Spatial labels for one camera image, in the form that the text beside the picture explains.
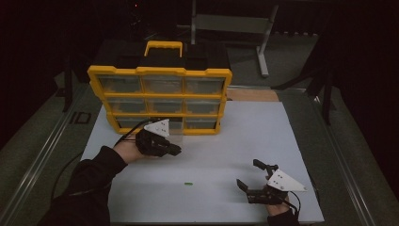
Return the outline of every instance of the white table surface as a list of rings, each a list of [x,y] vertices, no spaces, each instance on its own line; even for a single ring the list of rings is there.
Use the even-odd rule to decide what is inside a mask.
[[[102,107],[82,159],[119,138]],[[183,136],[182,142],[179,155],[140,160],[116,176],[108,204],[111,222],[266,222],[264,206],[247,203],[236,185],[236,179],[251,189],[266,184],[266,171],[252,166],[255,158],[279,165],[308,189],[295,193],[302,205],[300,222],[324,221],[281,102],[228,102],[218,135]],[[292,194],[290,201],[298,206]]]

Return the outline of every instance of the yellow organizer box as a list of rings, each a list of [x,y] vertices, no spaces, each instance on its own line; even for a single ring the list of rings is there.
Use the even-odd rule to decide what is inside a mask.
[[[219,132],[232,77],[223,44],[123,40],[106,40],[88,75],[117,133],[155,118],[184,135]]]

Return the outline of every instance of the black sleeve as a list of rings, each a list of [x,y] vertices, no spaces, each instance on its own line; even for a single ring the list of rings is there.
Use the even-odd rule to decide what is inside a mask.
[[[295,218],[293,211],[287,212],[273,217],[267,217],[267,222],[270,226],[299,226],[298,220]]]
[[[76,166],[68,187],[38,225],[109,225],[111,182],[126,166],[114,150],[103,146],[92,160]]]

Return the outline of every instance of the yellow handle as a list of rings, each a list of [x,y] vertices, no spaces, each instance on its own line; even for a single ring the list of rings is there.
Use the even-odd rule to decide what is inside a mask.
[[[147,56],[151,48],[180,49],[180,57],[183,55],[183,44],[180,41],[149,40],[144,57]]]

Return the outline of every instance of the metal stand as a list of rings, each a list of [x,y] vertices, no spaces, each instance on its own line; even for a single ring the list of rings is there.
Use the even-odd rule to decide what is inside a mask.
[[[269,76],[269,71],[267,70],[264,59],[264,49],[269,40],[278,8],[279,6],[277,5],[273,6],[269,18],[206,15],[197,14],[196,0],[193,0],[191,11],[191,44],[196,43],[196,31],[198,29],[263,34],[262,44],[256,48],[256,52],[262,76],[267,77]]]

